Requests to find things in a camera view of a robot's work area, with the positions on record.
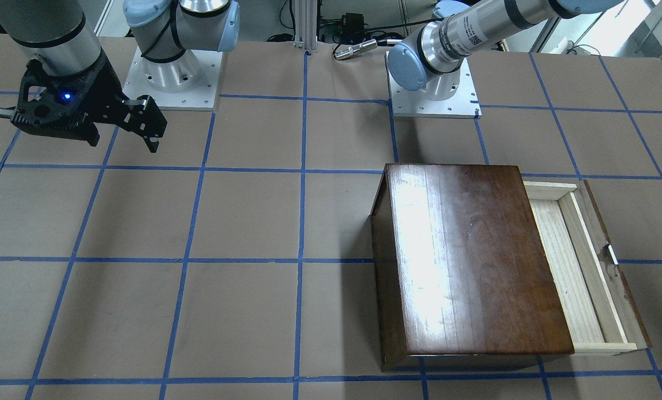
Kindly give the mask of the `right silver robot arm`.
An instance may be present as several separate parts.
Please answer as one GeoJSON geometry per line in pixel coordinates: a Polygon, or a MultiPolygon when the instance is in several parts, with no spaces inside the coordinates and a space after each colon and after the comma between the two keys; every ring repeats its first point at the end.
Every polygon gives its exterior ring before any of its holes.
{"type": "MultiPolygon", "coordinates": [[[[196,51],[237,46],[236,1],[125,1],[123,13],[140,54],[143,77],[158,93],[203,80],[196,51]]],[[[156,97],[123,91],[105,50],[77,1],[0,1],[0,23],[29,60],[18,104],[0,107],[22,132],[97,146],[97,123],[116,125],[155,153],[168,122],[156,97]]]]}

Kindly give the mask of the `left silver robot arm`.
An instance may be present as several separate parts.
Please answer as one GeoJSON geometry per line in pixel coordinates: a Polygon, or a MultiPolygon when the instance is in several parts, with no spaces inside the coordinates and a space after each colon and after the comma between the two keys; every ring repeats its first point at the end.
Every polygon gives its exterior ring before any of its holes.
{"type": "Polygon", "coordinates": [[[458,70],[465,58],[542,21],[607,11],[618,1],[480,1],[427,23],[387,55],[389,76],[407,91],[458,70]]]}

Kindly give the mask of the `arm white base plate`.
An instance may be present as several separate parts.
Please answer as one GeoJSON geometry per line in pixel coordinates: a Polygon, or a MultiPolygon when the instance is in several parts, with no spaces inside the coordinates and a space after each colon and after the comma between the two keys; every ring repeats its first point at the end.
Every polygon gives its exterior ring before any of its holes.
{"type": "Polygon", "coordinates": [[[432,76],[427,86],[417,91],[402,88],[391,75],[388,86],[395,117],[473,119],[483,115],[467,60],[453,73],[432,76]]]}
{"type": "Polygon", "coordinates": [[[128,98],[148,94],[162,111],[214,112],[226,53],[187,50],[169,63],[153,63],[136,48],[123,83],[128,98]]]}

